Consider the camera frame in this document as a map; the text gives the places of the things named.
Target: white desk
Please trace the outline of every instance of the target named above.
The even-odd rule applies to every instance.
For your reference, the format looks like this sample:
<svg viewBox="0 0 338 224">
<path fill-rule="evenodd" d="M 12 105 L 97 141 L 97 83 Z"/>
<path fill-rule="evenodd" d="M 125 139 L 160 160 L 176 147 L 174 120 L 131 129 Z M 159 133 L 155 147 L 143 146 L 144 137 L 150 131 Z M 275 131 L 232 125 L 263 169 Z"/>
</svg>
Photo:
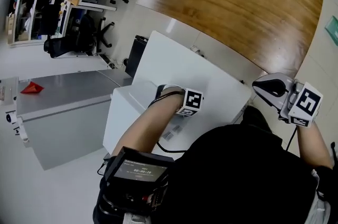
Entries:
<svg viewBox="0 0 338 224">
<path fill-rule="evenodd" d="M 168 150 L 186 150 L 205 132 L 231 123 L 251 96 L 251 90 L 237 79 L 156 31 L 153 31 L 149 38 L 133 85 L 145 81 L 151 81 L 157 86 L 173 83 L 204 93 L 202 110 L 190 118 L 180 134 L 169 142 L 160 139 L 160 144 Z M 112 102 L 110 110 L 121 109 L 113 105 Z M 106 128 L 105 135 L 111 137 L 109 140 L 112 140 L 112 144 L 104 145 L 110 153 L 122 134 L 116 133 L 113 125 L 109 125 L 109 129 Z M 182 155 L 166 154 L 157 146 L 153 153 L 173 158 Z"/>
</svg>

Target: black shirt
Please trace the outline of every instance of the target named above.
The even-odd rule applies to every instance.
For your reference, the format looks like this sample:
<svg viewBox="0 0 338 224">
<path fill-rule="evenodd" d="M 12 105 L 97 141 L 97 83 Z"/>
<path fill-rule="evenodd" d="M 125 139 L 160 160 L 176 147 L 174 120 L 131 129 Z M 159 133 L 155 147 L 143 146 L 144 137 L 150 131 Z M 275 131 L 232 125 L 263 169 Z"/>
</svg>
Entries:
<svg viewBox="0 0 338 224">
<path fill-rule="evenodd" d="M 253 126 L 215 128 L 176 162 L 155 224 L 304 223 L 317 186 L 310 166 Z M 333 171 L 316 170 L 334 206 Z"/>
</svg>

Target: cabinet door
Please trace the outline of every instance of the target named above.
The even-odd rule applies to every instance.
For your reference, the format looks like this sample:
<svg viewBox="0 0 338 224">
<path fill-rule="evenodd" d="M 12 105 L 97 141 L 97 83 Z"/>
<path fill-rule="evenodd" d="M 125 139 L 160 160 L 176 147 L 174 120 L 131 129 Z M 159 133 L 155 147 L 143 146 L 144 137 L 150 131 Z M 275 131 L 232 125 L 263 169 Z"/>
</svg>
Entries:
<svg viewBox="0 0 338 224">
<path fill-rule="evenodd" d="M 44 170 L 103 147 L 110 101 L 24 122 Z"/>
</svg>

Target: person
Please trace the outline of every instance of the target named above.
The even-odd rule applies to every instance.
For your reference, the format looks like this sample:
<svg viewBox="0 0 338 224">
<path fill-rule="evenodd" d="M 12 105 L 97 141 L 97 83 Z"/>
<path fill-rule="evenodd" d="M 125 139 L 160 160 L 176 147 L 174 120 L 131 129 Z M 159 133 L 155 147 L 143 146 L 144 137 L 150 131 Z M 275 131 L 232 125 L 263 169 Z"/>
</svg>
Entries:
<svg viewBox="0 0 338 224">
<path fill-rule="evenodd" d="M 183 96 L 171 95 L 150 106 L 121 137 L 110 164 L 123 146 L 151 153 L 182 104 Z M 335 223 L 336 182 L 321 133 L 313 123 L 297 126 L 297 135 L 300 157 L 248 106 L 241 124 L 205 133 L 176 160 L 152 223 Z"/>
</svg>

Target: red object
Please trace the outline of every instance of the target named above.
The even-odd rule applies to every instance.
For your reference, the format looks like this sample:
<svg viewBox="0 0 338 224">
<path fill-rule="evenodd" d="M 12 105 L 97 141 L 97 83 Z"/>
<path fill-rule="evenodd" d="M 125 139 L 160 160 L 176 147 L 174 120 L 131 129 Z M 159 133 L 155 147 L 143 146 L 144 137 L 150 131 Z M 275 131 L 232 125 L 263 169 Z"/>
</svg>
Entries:
<svg viewBox="0 0 338 224">
<path fill-rule="evenodd" d="M 40 85 L 36 84 L 36 83 L 29 83 L 29 85 L 24 88 L 21 93 L 22 94 L 38 94 L 40 91 L 42 91 L 44 88 L 41 87 Z"/>
</svg>

